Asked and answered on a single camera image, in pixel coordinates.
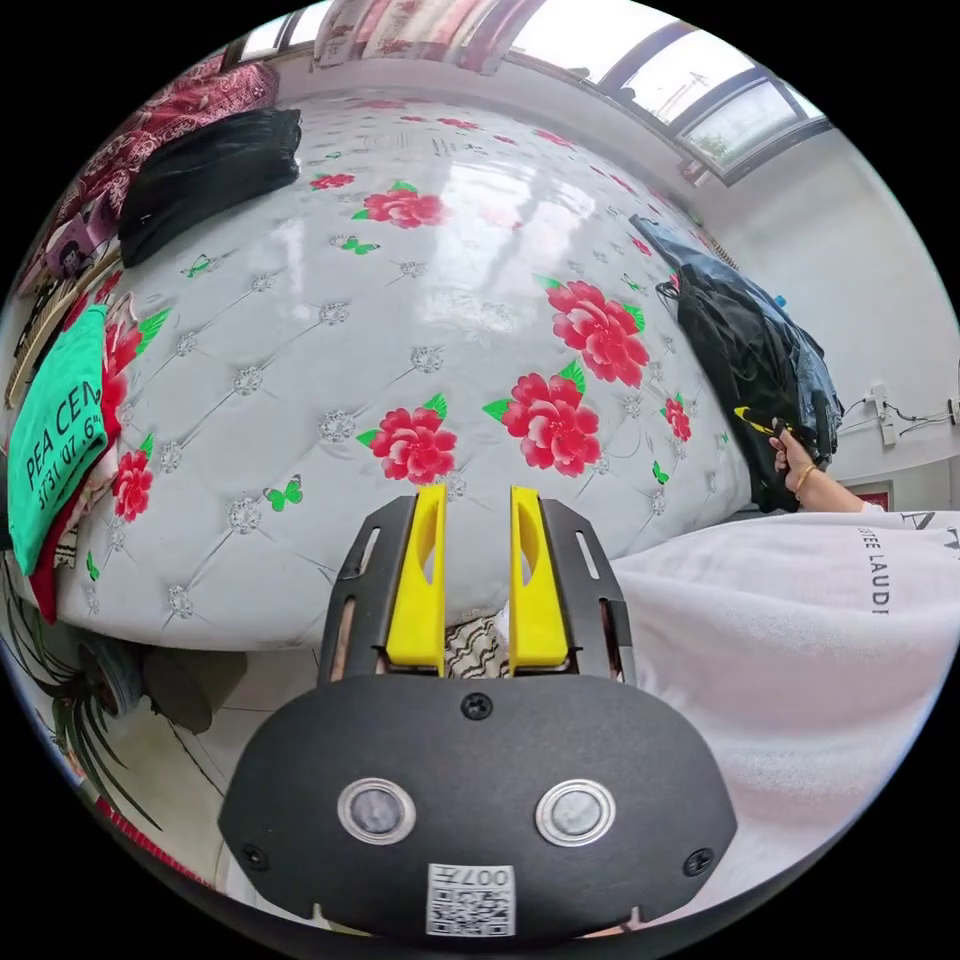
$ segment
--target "red cloth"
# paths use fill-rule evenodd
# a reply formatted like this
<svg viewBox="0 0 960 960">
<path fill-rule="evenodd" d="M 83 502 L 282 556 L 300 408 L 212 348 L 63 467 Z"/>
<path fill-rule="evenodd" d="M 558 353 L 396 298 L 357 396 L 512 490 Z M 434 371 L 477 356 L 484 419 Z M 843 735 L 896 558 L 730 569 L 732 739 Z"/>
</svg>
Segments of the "red cloth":
<svg viewBox="0 0 960 960">
<path fill-rule="evenodd" d="M 235 113 L 272 107 L 279 77 L 264 63 L 220 73 L 222 54 L 198 63 L 151 97 L 90 158 L 60 201 L 57 215 L 30 263 L 43 255 L 51 234 L 101 194 L 120 216 L 130 183 L 158 147 Z"/>
<path fill-rule="evenodd" d="M 158 860 L 162 860 L 168 867 L 173 867 L 180 873 L 202 883 L 205 887 L 211 886 L 202 877 L 198 877 L 192 870 L 188 870 L 182 863 L 174 860 L 168 853 L 164 853 L 149 837 L 141 833 L 126 817 L 117 813 L 103 797 L 97 797 L 97 809 L 121 832 L 125 833 L 138 847 L 152 853 Z"/>
<path fill-rule="evenodd" d="M 103 379 L 104 382 L 106 382 L 106 368 L 104 368 L 103 371 Z M 111 402 L 106 390 L 102 391 L 100 395 L 100 414 L 103 417 L 103 429 L 107 434 L 106 445 L 100 452 L 100 456 L 90 465 L 90 470 L 83 475 L 83 478 L 80 480 L 80 483 L 77 484 L 77 489 L 73 491 L 70 499 L 53 518 L 53 523 L 50 524 L 46 539 L 40 548 L 37 565 L 30 576 L 30 588 L 33 590 L 33 595 L 36 598 L 37 608 L 47 623 L 57 622 L 57 581 L 53 569 L 57 544 L 60 542 L 60 538 L 66 530 L 67 521 L 70 519 L 73 508 L 80 499 L 80 494 L 83 492 L 83 486 L 87 481 L 87 477 L 90 476 L 90 471 L 103 459 L 103 455 L 117 442 L 117 438 L 120 436 L 120 423 L 117 420 L 116 406 Z"/>
</svg>

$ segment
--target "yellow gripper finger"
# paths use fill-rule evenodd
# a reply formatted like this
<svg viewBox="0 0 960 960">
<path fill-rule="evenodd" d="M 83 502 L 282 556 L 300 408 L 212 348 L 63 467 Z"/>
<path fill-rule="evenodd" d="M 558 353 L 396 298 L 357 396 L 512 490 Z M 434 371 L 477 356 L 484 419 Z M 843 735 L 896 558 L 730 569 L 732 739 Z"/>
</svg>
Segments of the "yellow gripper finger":
<svg viewBox="0 0 960 960">
<path fill-rule="evenodd" d="M 523 558 L 530 579 L 523 582 Z M 510 490 L 510 673 L 560 667 L 567 636 L 536 490 Z"/>
<path fill-rule="evenodd" d="M 422 487 L 413 511 L 393 618 L 387 635 L 387 659 L 398 667 L 419 667 L 444 674 L 444 536 L 447 488 Z M 433 576 L 427 561 L 433 553 Z"/>
</svg>

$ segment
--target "red flower print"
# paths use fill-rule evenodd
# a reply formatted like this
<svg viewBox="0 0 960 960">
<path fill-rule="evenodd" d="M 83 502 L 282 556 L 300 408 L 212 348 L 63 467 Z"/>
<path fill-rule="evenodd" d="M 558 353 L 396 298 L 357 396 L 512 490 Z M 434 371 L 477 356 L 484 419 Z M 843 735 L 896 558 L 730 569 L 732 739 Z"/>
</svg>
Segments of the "red flower print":
<svg viewBox="0 0 960 960">
<path fill-rule="evenodd" d="M 332 187 L 345 187 L 348 183 L 353 183 L 353 180 L 353 174 L 350 173 L 327 173 L 311 180 L 310 186 L 314 190 L 329 190 Z"/>
<path fill-rule="evenodd" d="M 680 403 L 679 400 L 674 400 L 672 397 L 668 397 L 664 410 L 664 416 L 667 418 L 667 423 L 673 427 L 673 435 L 675 437 L 679 437 L 684 443 L 686 443 L 691 437 L 690 418 L 684 411 L 683 404 Z"/>
<path fill-rule="evenodd" d="M 391 480 L 433 483 L 453 469 L 457 436 L 441 430 L 443 420 L 436 410 L 417 407 L 410 414 L 403 407 L 391 410 L 381 421 L 370 443 L 374 456 L 383 460 L 384 475 Z"/>
<path fill-rule="evenodd" d="M 130 450 L 120 458 L 113 480 L 113 506 L 118 517 L 127 523 L 136 519 L 150 502 L 147 491 L 153 484 L 153 474 L 147 469 L 147 455 L 143 450 Z"/>
<path fill-rule="evenodd" d="M 650 354 L 637 337 L 636 320 L 621 304 L 582 280 L 551 288 L 547 299 L 559 311 L 553 316 L 553 332 L 581 352 L 590 370 L 608 383 L 640 386 L 640 368 L 650 362 Z"/>
<path fill-rule="evenodd" d="M 637 195 L 637 191 L 634 190 L 633 187 L 631 187 L 630 184 L 627 183 L 625 180 L 621 180 L 619 177 L 614 176 L 612 173 L 610 174 L 610 179 L 616 183 L 619 183 L 620 186 L 623 187 L 623 189 L 626 190 L 628 193 L 632 193 L 634 196 Z"/>
<path fill-rule="evenodd" d="M 113 293 L 113 288 L 120 282 L 120 276 L 122 275 L 122 270 L 114 270 L 113 273 L 104 280 L 103 285 L 97 291 L 97 295 L 93 298 L 94 303 L 106 303 L 107 297 Z"/>
<path fill-rule="evenodd" d="M 371 220 L 386 221 L 398 227 L 436 227 L 443 223 L 449 210 L 443 201 L 427 194 L 421 196 L 413 190 L 388 190 L 375 193 L 363 201 Z"/>
<path fill-rule="evenodd" d="M 69 330 L 76 322 L 80 319 L 80 314 L 87 309 L 87 304 L 90 302 L 89 293 L 81 293 L 76 300 L 73 301 L 73 306 L 67 312 L 66 317 L 64 317 L 63 323 L 60 325 L 61 332 L 64 330 Z"/>
<path fill-rule="evenodd" d="M 448 127 L 456 127 L 458 130 L 479 130 L 479 123 L 471 123 L 469 120 L 456 120 L 453 117 L 440 117 L 438 123 L 445 123 Z"/>
<path fill-rule="evenodd" d="M 533 132 L 538 137 L 543 137 L 544 140 L 549 140 L 551 143 L 555 143 L 558 147 L 573 147 L 573 144 L 569 140 L 565 140 L 563 137 L 558 137 L 555 133 L 550 133 L 549 130 L 534 130 Z"/>
<path fill-rule="evenodd" d="M 116 409 L 127 398 L 127 375 L 123 372 L 137 355 L 143 334 L 137 327 L 121 331 L 111 323 L 104 331 L 103 395 L 101 406 Z"/>
<path fill-rule="evenodd" d="M 520 450 L 531 467 L 556 467 L 565 477 L 578 477 L 588 463 L 600 459 L 596 434 L 600 418 L 577 385 L 554 376 L 547 383 L 539 373 L 521 377 L 511 391 L 503 425 L 511 437 L 521 437 Z"/>
<path fill-rule="evenodd" d="M 410 47 L 409 40 L 401 40 L 399 37 L 391 37 L 380 44 L 380 52 L 389 56 L 392 53 L 403 53 Z"/>
</svg>

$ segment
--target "bed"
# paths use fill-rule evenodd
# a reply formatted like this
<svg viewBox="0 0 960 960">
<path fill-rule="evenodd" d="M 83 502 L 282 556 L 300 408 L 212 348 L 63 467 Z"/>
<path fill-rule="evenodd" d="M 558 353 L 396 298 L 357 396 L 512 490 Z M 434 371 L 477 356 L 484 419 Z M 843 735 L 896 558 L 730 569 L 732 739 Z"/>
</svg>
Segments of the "bed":
<svg viewBox="0 0 960 960">
<path fill-rule="evenodd" d="M 303 111 L 300 180 L 116 284 L 147 344 L 62 619 L 162 646 L 317 644 L 363 518 L 418 483 L 447 485 L 449 623 L 505 599 L 511 484 L 570 504 L 611 557 L 749 501 L 654 291 L 669 270 L 628 224 L 653 210 L 696 237 L 679 210 L 480 108 L 284 106 Z"/>
</svg>

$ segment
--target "label sticker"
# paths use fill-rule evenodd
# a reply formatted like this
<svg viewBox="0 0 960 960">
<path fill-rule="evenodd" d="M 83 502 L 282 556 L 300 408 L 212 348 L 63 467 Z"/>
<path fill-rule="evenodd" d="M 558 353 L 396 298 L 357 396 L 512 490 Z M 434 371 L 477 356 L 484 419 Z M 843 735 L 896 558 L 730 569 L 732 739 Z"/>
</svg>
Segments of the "label sticker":
<svg viewBox="0 0 960 960">
<path fill-rule="evenodd" d="M 516 927 L 513 867 L 431 863 L 427 933 L 437 937 L 512 937 Z"/>
</svg>

